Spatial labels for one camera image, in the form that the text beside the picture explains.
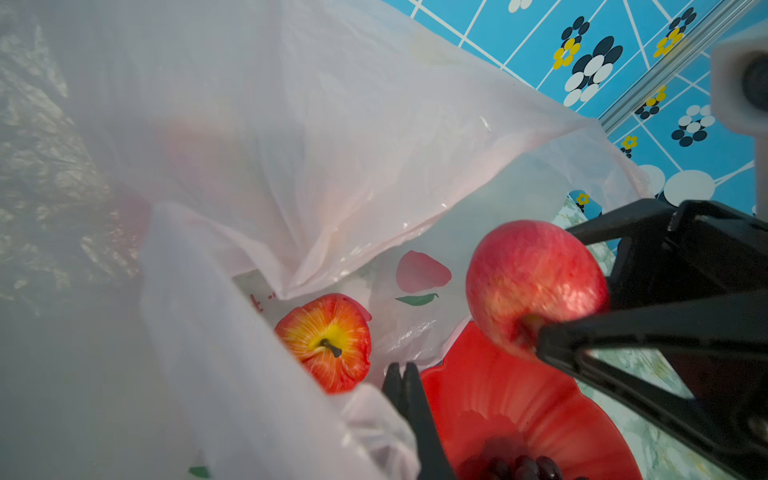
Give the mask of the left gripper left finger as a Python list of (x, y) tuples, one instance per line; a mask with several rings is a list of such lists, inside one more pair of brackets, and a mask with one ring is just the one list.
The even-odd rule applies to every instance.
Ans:
[(391, 363), (386, 370), (382, 393), (392, 403), (398, 413), (403, 418), (407, 418), (408, 402), (404, 391), (404, 380), (400, 365), (397, 362)]

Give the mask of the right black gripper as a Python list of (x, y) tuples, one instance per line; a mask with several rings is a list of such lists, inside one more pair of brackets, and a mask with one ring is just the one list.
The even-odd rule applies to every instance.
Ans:
[[(618, 239), (612, 312), (545, 326), (540, 360), (742, 479), (767, 475), (767, 226), (716, 202), (648, 198), (569, 227)], [(594, 357), (657, 350), (688, 393)]]

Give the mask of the small red orange fruit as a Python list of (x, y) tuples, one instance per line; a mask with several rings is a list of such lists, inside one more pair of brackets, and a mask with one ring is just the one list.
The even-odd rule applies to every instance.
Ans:
[(370, 371), (371, 319), (356, 300), (333, 293), (293, 309), (275, 333), (326, 393), (341, 394)]

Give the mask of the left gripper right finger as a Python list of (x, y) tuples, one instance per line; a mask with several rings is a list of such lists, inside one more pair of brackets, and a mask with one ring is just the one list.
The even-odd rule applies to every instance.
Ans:
[(406, 364), (401, 385), (400, 413), (415, 434), (421, 464), (418, 479), (455, 479), (455, 472), (444, 452), (420, 373), (415, 364)]

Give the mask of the pink plastic bag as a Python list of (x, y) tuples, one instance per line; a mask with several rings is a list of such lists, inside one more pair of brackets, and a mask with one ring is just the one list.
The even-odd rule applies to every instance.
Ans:
[[(1, 5), (1, 475), (414, 479), (381, 393), (468, 320), (479, 240), (647, 176), (583, 117), (381, 1)], [(328, 394), (275, 333), (346, 295)]]

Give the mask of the pink red apple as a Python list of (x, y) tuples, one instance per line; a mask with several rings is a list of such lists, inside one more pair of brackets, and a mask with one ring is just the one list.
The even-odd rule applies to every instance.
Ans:
[(481, 332), (506, 353), (531, 361), (543, 327), (610, 308), (607, 280), (587, 247), (566, 230), (534, 220), (505, 223), (480, 241), (465, 293)]

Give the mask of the red flower-shaped plate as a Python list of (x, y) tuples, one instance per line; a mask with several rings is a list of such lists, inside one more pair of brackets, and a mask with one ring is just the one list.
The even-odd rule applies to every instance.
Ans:
[(566, 479), (641, 476), (619, 429), (571, 377), (507, 354), (474, 323), (421, 380), (459, 479), (485, 479), (492, 460), (521, 455), (552, 459)]

